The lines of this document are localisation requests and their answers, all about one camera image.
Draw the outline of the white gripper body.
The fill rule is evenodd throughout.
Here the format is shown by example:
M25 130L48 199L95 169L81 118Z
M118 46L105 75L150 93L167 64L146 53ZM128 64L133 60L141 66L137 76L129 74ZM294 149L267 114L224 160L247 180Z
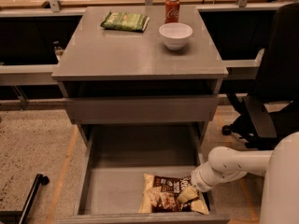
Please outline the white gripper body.
M225 181L226 174L212 168L207 161L191 171L191 183L201 192L208 192Z

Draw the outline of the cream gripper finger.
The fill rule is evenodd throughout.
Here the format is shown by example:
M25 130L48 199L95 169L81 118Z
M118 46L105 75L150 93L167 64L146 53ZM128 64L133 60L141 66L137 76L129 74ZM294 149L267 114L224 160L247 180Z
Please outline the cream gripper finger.
M188 186L185 188L178 196L178 201L180 203L187 203L198 197L197 189L193 186Z

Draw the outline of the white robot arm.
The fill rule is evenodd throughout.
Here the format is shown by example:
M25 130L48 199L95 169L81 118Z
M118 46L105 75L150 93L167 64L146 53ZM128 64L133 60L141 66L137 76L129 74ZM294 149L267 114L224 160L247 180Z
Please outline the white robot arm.
M264 176L260 224L299 224L299 133L283 138L272 150L213 148L208 160L191 171L191 184L178 199L186 203L197 192L248 173Z

